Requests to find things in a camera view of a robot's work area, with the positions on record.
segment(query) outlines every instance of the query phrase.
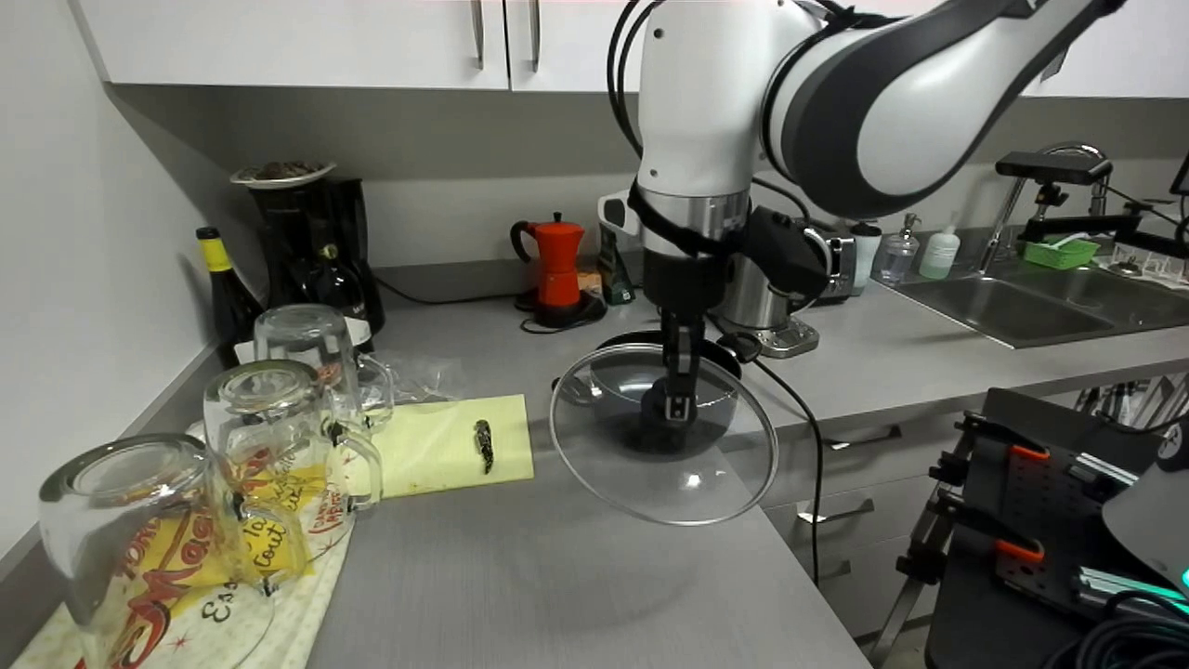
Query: kitchen sink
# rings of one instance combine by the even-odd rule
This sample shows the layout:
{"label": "kitchen sink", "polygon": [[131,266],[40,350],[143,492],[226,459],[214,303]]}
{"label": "kitchen sink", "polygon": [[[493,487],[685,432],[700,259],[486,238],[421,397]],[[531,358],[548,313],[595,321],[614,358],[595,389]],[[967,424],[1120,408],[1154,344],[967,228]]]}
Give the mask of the kitchen sink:
{"label": "kitchen sink", "polygon": [[907,284],[898,293],[1010,350],[1185,327],[1189,298],[1115,272],[1006,269]]}

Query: kitchen towel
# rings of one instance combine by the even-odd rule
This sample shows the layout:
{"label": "kitchen towel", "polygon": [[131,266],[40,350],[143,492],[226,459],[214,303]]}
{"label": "kitchen towel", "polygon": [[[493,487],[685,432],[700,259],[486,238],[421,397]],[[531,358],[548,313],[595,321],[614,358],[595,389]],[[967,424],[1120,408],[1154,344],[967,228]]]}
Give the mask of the kitchen towel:
{"label": "kitchen towel", "polygon": [[[476,441],[479,420],[491,424],[491,472]],[[399,406],[370,441],[385,497],[534,477],[525,396]]]}
{"label": "kitchen towel", "polygon": [[[271,594],[271,630],[264,631],[261,647],[243,661],[243,669],[304,669],[313,643],[321,635],[321,626],[327,617],[341,562],[347,562],[341,541],[334,552],[327,552],[310,577]],[[233,647],[233,631],[219,635],[219,643],[207,643],[199,650],[199,667],[219,667],[219,650]],[[81,635],[60,606],[43,630],[31,638],[14,669],[81,669]]]}

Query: cup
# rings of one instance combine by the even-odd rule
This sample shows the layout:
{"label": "cup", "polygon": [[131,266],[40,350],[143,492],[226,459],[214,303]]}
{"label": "cup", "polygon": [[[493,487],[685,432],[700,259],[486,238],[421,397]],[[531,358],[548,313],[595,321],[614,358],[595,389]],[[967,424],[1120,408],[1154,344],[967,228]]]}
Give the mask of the cup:
{"label": "cup", "polygon": [[325,432],[327,396],[299,361],[256,361],[214,377],[206,389],[206,432],[232,487],[295,518],[310,559],[351,531],[351,515],[379,501],[370,441]]}
{"label": "cup", "polygon": [[327,389],[327,408],[351,428],[379,428],[394,414],[394,367],[357,358],[341,313],[281,304],[256,315],[256,361],[301,361]]}
{"label": "cup", "polygon": [[67,579],[89,669],[238,667],[271,626],[245,523],[214,459],[186,437],[118,440],[40,484],[40,544]]}

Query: green object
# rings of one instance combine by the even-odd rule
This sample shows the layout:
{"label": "green object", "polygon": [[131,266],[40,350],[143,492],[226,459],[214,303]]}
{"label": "green object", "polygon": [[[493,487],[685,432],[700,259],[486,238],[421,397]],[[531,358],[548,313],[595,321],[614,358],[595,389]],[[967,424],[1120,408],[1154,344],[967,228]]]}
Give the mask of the green object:
{"label": "green object", "polygon": [[1100,254],[1100,241],[1092,238],[1070,238],[1070,241],[1031,241],[1027,259],[1055,272],[1085,269]]}

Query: cabinet door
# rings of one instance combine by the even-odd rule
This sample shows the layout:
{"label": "cabinet door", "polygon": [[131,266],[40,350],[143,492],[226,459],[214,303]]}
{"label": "cabinet door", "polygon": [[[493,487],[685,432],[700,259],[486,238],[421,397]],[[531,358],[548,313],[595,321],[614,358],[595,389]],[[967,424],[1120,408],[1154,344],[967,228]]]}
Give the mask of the cabinet door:
{"label": "cabinet door", "polygon": [[[622,0],[505,0],[512,90],[606,93],[606,50]],[[640,90],[640,45],[628,59]]]}
{"label": "cabinet door", "polygon": [[1128,0],[1088,25],[1031,96],[1189,96],[1185,25],[1185,0]]}
{"label": "cabinet door", "polygon": [[505,90],[503,0],[74,0],[108,82]]}

